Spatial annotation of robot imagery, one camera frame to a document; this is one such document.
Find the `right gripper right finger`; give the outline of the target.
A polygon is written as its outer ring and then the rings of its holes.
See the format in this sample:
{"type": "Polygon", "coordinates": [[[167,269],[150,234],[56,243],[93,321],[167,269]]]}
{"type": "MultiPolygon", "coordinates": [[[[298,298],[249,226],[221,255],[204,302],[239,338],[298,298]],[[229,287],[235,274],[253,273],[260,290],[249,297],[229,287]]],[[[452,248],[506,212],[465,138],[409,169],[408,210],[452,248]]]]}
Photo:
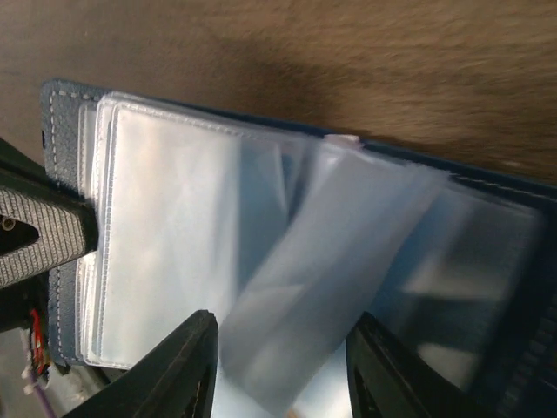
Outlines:
{"type": "Polygon", "coordinates": [[[483,407],[432,370],[371,314],[346,337],[355,417],[481,417],[483,407]]]}

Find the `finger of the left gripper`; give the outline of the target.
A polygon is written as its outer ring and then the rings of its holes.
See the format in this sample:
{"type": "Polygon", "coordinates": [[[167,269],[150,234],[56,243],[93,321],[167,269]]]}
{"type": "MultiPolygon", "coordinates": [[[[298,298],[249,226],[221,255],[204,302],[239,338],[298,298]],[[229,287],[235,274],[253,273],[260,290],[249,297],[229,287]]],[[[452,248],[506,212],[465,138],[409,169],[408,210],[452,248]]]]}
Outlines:
{"type": "Polygon", "coordinates": [[[2,185],[1,214],[37,230],[37,239],[1,256],[1,286],[8,287],[97,248],[93,207],[48,185],[2,185]]]}

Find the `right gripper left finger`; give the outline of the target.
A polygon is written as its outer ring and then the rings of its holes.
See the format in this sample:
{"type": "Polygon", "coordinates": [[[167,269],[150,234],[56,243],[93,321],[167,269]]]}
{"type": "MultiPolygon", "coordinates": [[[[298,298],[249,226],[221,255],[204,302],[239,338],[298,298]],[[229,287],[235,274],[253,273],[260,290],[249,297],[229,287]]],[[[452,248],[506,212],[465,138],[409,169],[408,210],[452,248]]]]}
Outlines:
{"type": "Polygon", "coordinates": [[[68,417],[209,417],[218,365],[218,323],[198,310],[68,417]]]}

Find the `blue card holder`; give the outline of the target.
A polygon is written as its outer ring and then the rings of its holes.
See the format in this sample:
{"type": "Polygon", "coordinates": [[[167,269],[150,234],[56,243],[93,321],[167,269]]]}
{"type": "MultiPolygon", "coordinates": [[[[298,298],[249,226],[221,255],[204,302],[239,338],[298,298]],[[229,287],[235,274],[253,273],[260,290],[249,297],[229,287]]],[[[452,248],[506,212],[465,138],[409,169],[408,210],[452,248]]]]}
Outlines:
{"type": "Polygon", "coordinates": [[[556,414],[556,190],[319,128],[51,80],[44,163],[95,211],[50,349],[124,374],[198,310],[209,417],[355,417],[371,314],[481,417],[556,414]]]}

